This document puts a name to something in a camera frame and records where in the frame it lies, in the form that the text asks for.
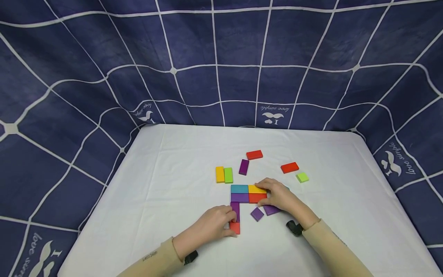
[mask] yellow block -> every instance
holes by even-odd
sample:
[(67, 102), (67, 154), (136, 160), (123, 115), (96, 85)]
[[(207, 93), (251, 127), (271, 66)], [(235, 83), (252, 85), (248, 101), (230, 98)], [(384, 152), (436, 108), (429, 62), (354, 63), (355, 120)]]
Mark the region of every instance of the yellow block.
[(225, 170), (222, 166), (217, 166), (215, 168), (215, 179), (217, 180), (217, 183), (225, 182)]
[(256, 187), (255, 185), (248, 185), (249, 193), (266, 193), (266, 190)]

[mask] left hand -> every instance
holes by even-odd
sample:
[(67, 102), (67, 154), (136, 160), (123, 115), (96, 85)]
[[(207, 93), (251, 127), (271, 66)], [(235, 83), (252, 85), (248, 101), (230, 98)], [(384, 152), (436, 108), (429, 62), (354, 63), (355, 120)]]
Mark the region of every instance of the left hand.
[(231, 206), (215, 206), (207, 210), (194, 224), (173, 239), (175, 251), (181, 261), (194, 250), (208, 242), (223, 237), (236, 237), (226, 223), (235, 222), (237, 215)]

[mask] hand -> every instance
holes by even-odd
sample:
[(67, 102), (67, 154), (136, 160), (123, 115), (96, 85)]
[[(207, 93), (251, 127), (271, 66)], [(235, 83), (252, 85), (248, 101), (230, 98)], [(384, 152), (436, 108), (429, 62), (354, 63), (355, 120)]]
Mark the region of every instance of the hand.
[(207, 210), (194, 224), (176, 236), (172, 243), (180, 260), (208, 242), (223, 237), (236, 237), (231, 229), (224, 229), (226, 223), (235, 222), (237, 215), (231, 206), (216, 206)]
[(304, 230), (320, 221), (317, 215), (303, 203), (287, 187), (275, 179), (264, 178), (255, 184), (256, 187), (267, 189), (271, 192), (269, 198), (262, 199), (258, 206), (273, 205), (287, 211), (301, 224)]
[(275, 179), (264, 178), (255, 184), (256, 187), (267, 189), (271, 196), (258, 202), (258, 206), (273, 205), (279, 209), (290, 212), (294, 203), (300, 201), (287, 187)]

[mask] navy blue backdrop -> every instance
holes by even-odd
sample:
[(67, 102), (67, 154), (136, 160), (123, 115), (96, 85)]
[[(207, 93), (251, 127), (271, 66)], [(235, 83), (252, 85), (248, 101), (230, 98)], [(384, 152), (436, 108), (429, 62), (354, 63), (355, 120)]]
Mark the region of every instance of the navy blue backdrop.
[(443, 1), (1, 0), (0, 276), (55, 276), (139, 127), (351, 131), (443, 268)]

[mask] blue block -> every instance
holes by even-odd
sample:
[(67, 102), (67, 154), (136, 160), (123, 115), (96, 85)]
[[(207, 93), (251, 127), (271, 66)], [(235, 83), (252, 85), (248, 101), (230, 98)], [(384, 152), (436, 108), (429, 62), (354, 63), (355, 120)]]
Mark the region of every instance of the blue block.
[(248, 185), (231, 185), (231, 193), (249, 193)]

